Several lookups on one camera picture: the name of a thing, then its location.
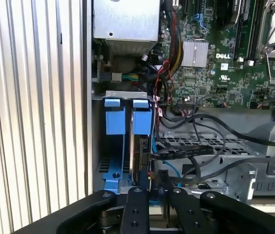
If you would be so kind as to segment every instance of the screw hole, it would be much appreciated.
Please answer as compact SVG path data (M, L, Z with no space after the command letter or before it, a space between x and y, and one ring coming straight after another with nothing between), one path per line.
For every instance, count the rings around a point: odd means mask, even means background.
M137 227L137 226L138 226L138 222L133 221L133 222L131 223L131 226L132 226L132 227Z
M113 173L113 178L119 178L120 177L120 175L119 175L119 173Z

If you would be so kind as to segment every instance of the black connector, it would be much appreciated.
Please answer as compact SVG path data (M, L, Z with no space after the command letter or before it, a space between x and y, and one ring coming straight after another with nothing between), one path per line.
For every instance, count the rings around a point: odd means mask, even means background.
M172 11L172 0L164 0L163 9L165 12Z

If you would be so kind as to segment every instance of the blue cable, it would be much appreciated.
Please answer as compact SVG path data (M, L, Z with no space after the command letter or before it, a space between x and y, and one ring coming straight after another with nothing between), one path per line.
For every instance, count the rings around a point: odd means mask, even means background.
M158 151L157 151L157 147L156 147L156 141L155 141L155 137L153 137L153 140L152 140L152 149L153 149L153 153L156 154ZM167 162L166 160L163 160L163 163L164 164L167 164L169 167L171 167L177 174L177 177L181 178L181 174L180 172L178 172L178 170L172 165L170 164L169 162Z

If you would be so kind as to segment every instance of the dell logo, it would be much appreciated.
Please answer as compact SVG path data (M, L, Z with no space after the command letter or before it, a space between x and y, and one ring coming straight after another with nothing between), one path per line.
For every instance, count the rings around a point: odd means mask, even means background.
M216 54L217 59L231 59L231 56L229 54Z

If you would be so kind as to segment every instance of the blue plastic tab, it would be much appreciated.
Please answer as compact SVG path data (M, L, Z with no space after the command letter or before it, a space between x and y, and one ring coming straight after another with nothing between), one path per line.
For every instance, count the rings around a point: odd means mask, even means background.
M105 107L121 107L120 99L105 99ZM106 134L123 135L126 132L125 108L106 111Z
M120 99L105 99L105 107L120 107Z
M153 111L148 100L133 100L133 108L141 109L133 111L133 134L150 135Z
M148 110L148 100L133 100L133 108L145 108Z

